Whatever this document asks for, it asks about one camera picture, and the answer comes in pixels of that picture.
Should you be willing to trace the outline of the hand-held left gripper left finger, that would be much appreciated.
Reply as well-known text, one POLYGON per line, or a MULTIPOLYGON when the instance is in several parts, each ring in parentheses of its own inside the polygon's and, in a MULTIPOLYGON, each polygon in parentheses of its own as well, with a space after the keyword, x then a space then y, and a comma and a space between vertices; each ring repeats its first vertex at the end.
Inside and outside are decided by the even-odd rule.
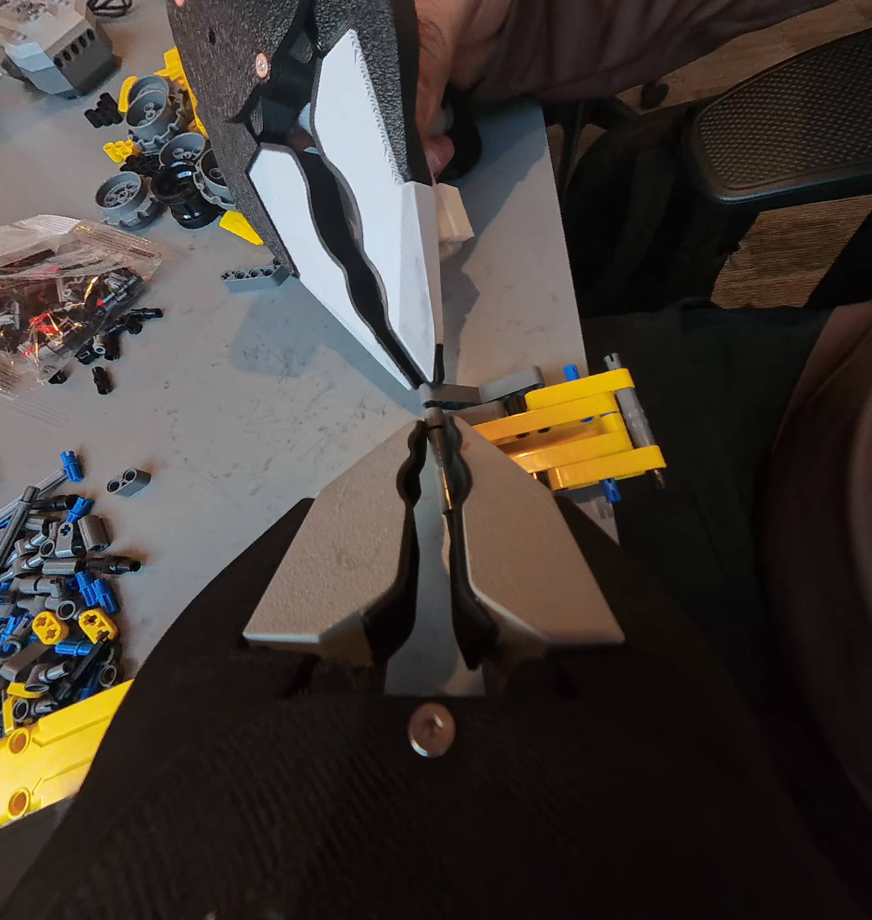
POLYGON ((417 597, 417 423, 328 481, 281 557, 245 638, 381 667, 417 597))

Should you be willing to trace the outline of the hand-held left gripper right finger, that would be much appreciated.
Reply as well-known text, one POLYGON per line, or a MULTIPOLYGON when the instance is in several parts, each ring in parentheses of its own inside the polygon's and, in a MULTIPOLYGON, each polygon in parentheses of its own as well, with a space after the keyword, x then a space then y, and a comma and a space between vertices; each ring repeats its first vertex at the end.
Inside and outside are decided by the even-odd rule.
POLYGON ((444 416, 444 487, 450 625, 469 671, 624 643, 553 490, 459 416, 444 416))

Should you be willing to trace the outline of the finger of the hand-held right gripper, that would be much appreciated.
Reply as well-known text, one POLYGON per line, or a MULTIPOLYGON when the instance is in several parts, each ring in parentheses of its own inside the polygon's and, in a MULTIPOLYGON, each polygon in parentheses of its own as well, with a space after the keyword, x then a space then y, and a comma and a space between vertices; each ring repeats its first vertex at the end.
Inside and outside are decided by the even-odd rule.
POLYGON ((383 326, 420 379, 433 383, 443 346, 437 187, 399 173, 355 28, 321 56, 311 129, 321 154, 347 186, 358 252, 383 293, 383 326))
POLYGON ((307 293, 405 386, 420 369, 383 318, 372 268, 364 263, 342 209, 339 183, 321 154, 263 142, 247 177, 307 293))

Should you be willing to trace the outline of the small yellow grey brick assembly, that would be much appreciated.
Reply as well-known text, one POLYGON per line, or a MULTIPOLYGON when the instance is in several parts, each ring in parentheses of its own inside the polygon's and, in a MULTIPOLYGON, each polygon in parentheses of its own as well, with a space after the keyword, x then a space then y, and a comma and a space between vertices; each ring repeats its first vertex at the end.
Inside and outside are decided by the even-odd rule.
POLYGON ((487 383, 423 383, 420 403, 467 420, 555 494, 597 487, 616 505, 624 477, 665 487, 665 453, 620 352, 601 373, 564 365, 562 383, 536 365, 487 383))

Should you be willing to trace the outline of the person's right forearm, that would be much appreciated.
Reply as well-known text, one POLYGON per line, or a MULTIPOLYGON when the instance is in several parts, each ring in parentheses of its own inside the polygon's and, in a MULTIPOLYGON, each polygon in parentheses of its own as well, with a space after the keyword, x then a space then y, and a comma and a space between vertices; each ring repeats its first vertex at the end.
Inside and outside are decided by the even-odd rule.
POLYGON ((605 97, 825 0, 510 0, 479 99, 605 97))

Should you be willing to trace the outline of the grey desk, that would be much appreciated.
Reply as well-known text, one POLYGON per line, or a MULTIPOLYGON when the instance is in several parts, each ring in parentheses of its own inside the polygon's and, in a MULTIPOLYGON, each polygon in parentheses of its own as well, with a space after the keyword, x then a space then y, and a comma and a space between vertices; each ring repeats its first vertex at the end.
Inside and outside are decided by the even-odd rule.
MULTIPOLYGON (((0 87, 0 225, 32 213, 91 213, 104 154, 78 109, 30 109, 0 87)), ((480 114, 485 154, 459 180, 474 238, 443 266, 444 379, 485 383, 540 365, 586 372, 586 346, 557 213, 541 109, 529 99, 480 114)), ((55 470, 65 447, 84 462, 87 490, 120 555, 123 667, 136 673, 189 601, 299 499, 420 416, 377 360, 299 282, 227 293, 224 268, 268 252, 169 215, 149 232, 165 255, 149 302, 165 307, 123 350, 117 391, 96 396, 87 369, 65 386, 0 399, 0 502, 55 470), (126 465, 152 472, 136 495, 105 494, 126 465)), ((433 457, 423 470, 417 627, 390 667, 397 691, 423 694, 463 671, 447 613, 433 457)))

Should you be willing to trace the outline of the person's right hand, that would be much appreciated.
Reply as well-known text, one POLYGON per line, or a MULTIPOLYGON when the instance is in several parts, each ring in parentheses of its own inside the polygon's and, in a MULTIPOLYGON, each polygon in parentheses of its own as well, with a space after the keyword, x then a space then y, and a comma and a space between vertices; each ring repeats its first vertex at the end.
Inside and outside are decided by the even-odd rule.
POLYGON ((505 0, 415 0, 417 11, 417 132, 430 173, 440 177, 455 142, 437 132, 444 86, 471 87, 510 15, 505 0))

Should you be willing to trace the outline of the yellow wedge piece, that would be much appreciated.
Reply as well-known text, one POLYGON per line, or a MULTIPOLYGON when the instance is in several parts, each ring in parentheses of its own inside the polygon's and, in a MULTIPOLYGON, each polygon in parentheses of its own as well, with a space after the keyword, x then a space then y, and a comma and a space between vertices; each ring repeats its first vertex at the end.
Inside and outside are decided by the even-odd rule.
POLYGON ((218 215, 218 228, 252 244, 252 247, 263 247, 265 241, 255 233, 255 228, 247 221, 247 215, 241 209, 224 209, 218 215))

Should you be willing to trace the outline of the grey angled beam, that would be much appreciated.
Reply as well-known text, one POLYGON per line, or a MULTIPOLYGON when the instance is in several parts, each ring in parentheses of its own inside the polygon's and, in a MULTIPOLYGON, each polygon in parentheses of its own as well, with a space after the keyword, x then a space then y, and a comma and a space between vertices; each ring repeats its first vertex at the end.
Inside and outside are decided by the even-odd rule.
POLYGON ((227 293, 265 293, 278 290, 290 272, 281 263, 221 272, 218 280, 227 293))

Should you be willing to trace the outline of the pile of grey black wheels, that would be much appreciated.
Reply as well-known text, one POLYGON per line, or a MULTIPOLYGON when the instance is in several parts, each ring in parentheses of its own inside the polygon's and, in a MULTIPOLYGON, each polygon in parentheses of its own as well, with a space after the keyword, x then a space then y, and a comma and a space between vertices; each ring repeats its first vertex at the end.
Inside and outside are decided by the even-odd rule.
POLYGON ((189 183, 206 213, 238 209, 218 157, 209 150, 178 45, 165 50, 161 69, 128 75, 120 97, 99 95, 96 105, 84 109, 84 118, 94 129, 123 121, 128 132, 126 141, 104 142, 104 154, 120 166, 120 177, 96 187, 99 209, 123 206, 133 190, 152 199, 152 180, 175 165, 189 166, 189 183))

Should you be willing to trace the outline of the grey hub block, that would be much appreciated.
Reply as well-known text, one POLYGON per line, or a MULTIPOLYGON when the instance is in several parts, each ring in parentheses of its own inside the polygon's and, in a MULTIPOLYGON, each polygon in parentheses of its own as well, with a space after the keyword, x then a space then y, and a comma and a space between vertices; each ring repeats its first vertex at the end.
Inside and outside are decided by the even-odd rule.
POLYGON ((17 0, 6 18, 6 62, 41 95, 84 97, 120 69, 114 39, 82 0, 17 0))

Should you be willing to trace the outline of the black bag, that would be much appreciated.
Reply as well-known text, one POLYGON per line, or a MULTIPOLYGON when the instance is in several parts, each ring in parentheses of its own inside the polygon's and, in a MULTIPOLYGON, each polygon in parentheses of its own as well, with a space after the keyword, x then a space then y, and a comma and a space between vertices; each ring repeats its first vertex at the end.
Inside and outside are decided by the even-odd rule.
POLYGON ((601 134, 564 199, 564 238, 581 318, 707 302, 756 213, 705 199, 683 162, 700 103, 645 113, 601 134))

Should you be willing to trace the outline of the clear plastic bag of parts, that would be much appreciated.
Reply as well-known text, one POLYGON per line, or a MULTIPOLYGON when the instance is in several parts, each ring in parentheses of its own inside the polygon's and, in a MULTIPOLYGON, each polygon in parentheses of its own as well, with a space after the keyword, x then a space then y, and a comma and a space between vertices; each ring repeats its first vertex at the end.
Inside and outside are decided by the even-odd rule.
POLYGON ((161 252, 123 228, 39 213, 0 225, 0 396, 50 383, 114 334, 161 252))

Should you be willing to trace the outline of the pile of grey blue pieces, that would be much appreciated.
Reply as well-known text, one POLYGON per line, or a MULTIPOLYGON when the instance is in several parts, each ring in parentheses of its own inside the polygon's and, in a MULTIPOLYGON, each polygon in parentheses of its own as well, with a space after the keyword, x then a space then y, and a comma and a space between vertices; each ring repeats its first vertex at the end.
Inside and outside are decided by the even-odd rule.
POLYGON ((0 505, 0 737, 84 704, 123 682, 120 555, 84 465, 60 449, 57 472, 0 505))

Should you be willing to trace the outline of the person in brown sleeve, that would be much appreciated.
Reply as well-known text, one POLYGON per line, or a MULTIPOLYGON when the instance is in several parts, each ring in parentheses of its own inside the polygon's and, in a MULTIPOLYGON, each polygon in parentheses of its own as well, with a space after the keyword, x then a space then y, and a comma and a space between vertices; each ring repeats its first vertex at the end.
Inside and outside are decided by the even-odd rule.
POLYGON ((801 369, 763 539, 782 663, 825 758, 808 821, 872 916, 872 302, 834 307, 801 369))

